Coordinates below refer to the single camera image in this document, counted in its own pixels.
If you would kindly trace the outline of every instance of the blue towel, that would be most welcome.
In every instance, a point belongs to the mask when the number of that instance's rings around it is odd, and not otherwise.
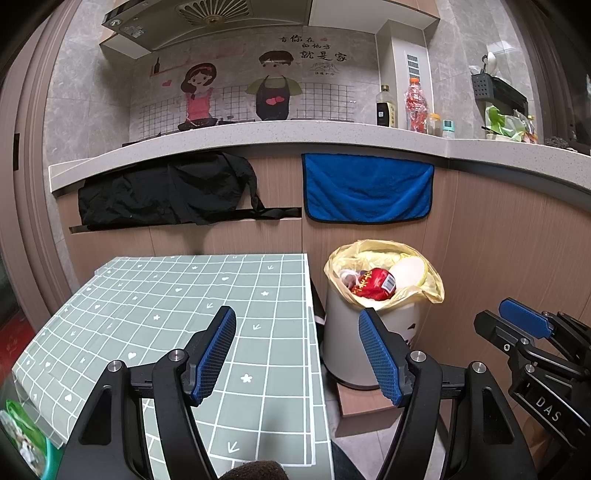
[[[304,207],[318,222],[392,223],[425,217],[433,165],[362,155],[302,155]]]

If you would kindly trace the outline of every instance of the plastic bag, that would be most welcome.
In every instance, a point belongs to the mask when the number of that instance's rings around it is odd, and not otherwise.
[[[511,115],[501,115],[499,109],[494,105],[486,107],[485,121],[490,130],[512,138],[516,142],[521,142],[525,135],[525,126],[520,119]]]
[[[403,257],[420,257],[425,262],[427,268],[424,280],[419,285],[397,290],[388,300],[376,301],[358,297],[347,289],[339,277],[339,272],[345,268],[357,272],[376,267],[389,270]],[[358,240],[354,244],[343,245],[330,254],[324,266],[324,273],[347,302],[361,308],[371,307],[376,311],[391,309],[414,295],[425,297],[431,303],[441,303],[445,297],[441,277],[429,261],[414,248],[397,242]]]

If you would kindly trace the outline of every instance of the table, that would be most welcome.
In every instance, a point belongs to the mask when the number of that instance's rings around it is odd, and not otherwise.
[[[155,362],[230,305],[236,337],[213,394],[193,409],[217,474],[272,459],[292,480],[332,480],[309,278],[306,254],[115,258],[23,352],[19,397],[61,446],[109,361]],[[144,422],[154,478],[167,480],[153,400]]]

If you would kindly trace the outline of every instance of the black bag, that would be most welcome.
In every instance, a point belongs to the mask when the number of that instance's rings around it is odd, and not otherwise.
[[[252,210],[236,210],[247,185]],[[92,177],[78,191],[78,206],[88,229],[301,216],[301,209],[265,209],[248,160],[221,152],[175,155]]]

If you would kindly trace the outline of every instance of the small bottle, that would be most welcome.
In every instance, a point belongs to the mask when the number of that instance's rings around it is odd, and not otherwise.
[[[430,113],[427,117],[427,133],[435,137],[441,136],[441,117],[436,113]]]
[[[426,134],[429,108],[418,78],[411,77],[404,100],[406,103],[407,129],[411,132]]]
[[[396,127],[396,100],[390,93],[390,86],[382,85],[382,91],[375,97],[375,107],[379,126]]]
[[[444,120],[443,121],[443,138],[456,138],[456,126],[453,123],[453,120]]]

